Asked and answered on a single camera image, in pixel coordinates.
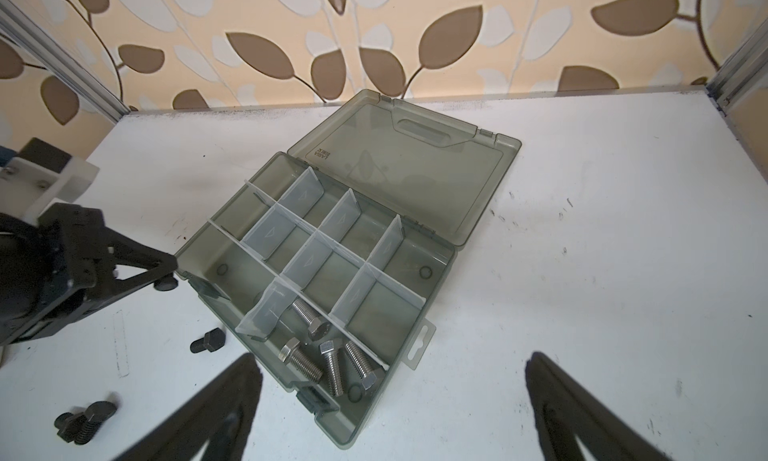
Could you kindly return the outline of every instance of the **plastic storage box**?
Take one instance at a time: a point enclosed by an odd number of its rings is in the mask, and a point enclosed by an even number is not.
[[[246,181],[179,250],[178,274],[349,447],[400,361],[416,369],[435,332],[429,305],[520,147],[363,90]],[[321,339],[297,299],[330,322]],[[352,341],[383,381],[362,389],[340,351],[346,391],[333,397],[328,373],[315,383],[280,359],[294,337],[323,370],[321,342]]]

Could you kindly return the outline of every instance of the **open box lid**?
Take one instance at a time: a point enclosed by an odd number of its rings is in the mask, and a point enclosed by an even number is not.
[[[363,90],[288,154],[460,246],[520,147],[514,138]]]

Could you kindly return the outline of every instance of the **green translucent organizer box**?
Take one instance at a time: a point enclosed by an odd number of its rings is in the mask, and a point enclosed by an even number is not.
[[[350,447],[394,368],[416,369],[435,332],[429,305],[520,146],[363,90],[246,181],[179,250],[178,274]],[[331,323],[322,339],[310,339],[296,299]],[[365,396],[332,397],[327,376],[313,383],[278,358],[293,337],[323,370],[320,343],[352,341],[384,380]],[[359,383],[339,358],[345,384]]]

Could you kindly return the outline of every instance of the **white table surface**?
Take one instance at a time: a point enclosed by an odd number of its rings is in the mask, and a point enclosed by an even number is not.
[[[418,370],[398,368],[347,451],[267,374],[245,458],[541,459],[524,365],[543,351],[674,459],[764,459],[768,186],[705,95],[427,107],[523,148],[428,313]],[[335,109],[128,116],[80,203],[175,252]],[[245,352],[189,352],[218,325],[182,283],[13,347],[0,459],[118,455]],[[90,444],[55,436],[57,415],[110,395]]]

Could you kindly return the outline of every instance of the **silver bolt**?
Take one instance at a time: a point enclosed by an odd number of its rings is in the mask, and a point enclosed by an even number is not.
[[[344,394],[341,367],[339,366],[339,348],[341,348],[341,340],[338,338],[320,344],[320,354],[326,359],[328,384],[330,385],[331,396],[333,397],[339,397]]]
[[[299,370],[307,379],[317,383],[322,378],[322,370],[317,367],[304,353],[301,352],[301,342],[292,337],[277,357],[283,363],[290,363],[296,370]]]
[[[291,304],[295,311],[307,325],[306,332],[310,335],[310,340],[317,341],[328,334],[331,329],[330,321],[321,317],[312,307],[302,299],[296,299]]]
[[[344,352],[352,361],[352,366],[362,379],[362,387],[366,392],[379,387],[384,379],[384,370],[380,367],[373,369],[366,354],[352,341],[344,343]]]

